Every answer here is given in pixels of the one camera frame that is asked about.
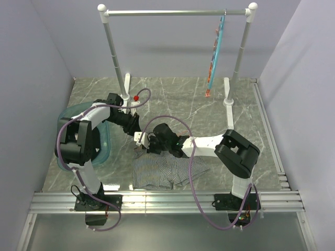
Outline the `grey striped boxer underwear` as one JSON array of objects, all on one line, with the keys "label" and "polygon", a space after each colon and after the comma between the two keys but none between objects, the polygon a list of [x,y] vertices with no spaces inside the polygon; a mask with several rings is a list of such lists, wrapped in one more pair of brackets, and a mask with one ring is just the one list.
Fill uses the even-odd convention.
[{"label": "grey striped boxer underwear", "polygon": [[177,158],[167,151],[160,154],[134,149],[132,173],[134,190],[172,190],[189,184],[189,159]]}]

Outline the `beige clip hanger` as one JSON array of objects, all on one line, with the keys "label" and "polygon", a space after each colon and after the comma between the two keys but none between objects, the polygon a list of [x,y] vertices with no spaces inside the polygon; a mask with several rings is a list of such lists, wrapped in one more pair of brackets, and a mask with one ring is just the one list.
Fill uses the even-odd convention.
[{"label": "beige clip hanger", "polygon": [[185,141],[187,138],[189,138],[189,135],[185,132],[182,134],[172,133],[171,135],[156,135],[153,132],[150,132],[148,133],[149,148],[147,149],[143,146],[136,146],[133,150],[135,152],[145,150],[149,153],[160,154],[162,151],[168,151],[168,140],[171,140],[172,146],[175,146],[178,142],[181,140]]}]

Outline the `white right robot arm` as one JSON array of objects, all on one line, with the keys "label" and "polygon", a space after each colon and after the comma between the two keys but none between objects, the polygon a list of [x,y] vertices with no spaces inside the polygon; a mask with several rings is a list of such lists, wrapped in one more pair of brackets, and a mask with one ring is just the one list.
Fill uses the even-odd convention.
[{"label": "white right robot arm", "polygon": [[222,135],[194,137],[177,135],[166,123],[159,124],[147,136],[144,147],[160,154],[168,151],[177,158],[191,156],[217,157],[233,174],[231,204],[242,209],[249,203],[246,191],[252,182],[254,166],[258,162],[260,149],[233,129]]}]

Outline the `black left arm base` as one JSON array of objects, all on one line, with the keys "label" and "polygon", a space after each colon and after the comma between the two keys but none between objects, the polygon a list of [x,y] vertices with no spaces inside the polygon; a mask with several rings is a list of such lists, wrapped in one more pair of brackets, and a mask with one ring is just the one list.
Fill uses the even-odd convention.
[{"label": "black left arm base", "polygon": [[88,226],[104,226],[108,219],[109,212],[116,212],[121,209],[122,195],[102,195],[98,198],[114,205],[111,207],[102,202],[93,200],[89,195],[81,193],[76,196],[74,206],[75,212],[85,212],[85,223]]}]

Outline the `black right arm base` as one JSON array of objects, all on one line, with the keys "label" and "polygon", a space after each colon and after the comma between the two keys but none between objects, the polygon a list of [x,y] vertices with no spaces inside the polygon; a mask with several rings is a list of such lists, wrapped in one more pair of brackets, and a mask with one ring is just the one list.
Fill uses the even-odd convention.
[{"label": "black right arm base", "polygon": [[[230,223],[232,223],[238,214],[242,200],[243,199],[233,196],[231,193],[217,193],[214,194],[214,201],[211,205],[215,208],[216,211],[232,211],[232,213],[228,214],[228,219]],[[261,204],[258,195],[255,193],[248,194],[243,206],[242,213],[235,223],[235,226],[241,228],[246,227],[252,222],[251,211],[254,210],[255,212],[258,212],[260,209]]]}]

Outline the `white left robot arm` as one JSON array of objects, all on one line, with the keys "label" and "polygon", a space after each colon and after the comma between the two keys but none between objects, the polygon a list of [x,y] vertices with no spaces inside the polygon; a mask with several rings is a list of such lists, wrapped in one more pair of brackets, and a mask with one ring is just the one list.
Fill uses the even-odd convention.
[{"label": "white left robot arm", "polygon": [[97,126],[111,122],[121,126],[124,133],[133,136],[141,131],[139,115],[123,112],[123,99],[110,93],[106,99],[97,99],[86,110],[72,118],[63,117],[58,122],[55,154],[64,169],[73,172],[79,182],[79,203],[100,210],[105,206],[103,184],[97,178],[92,160],[98,155]]}]

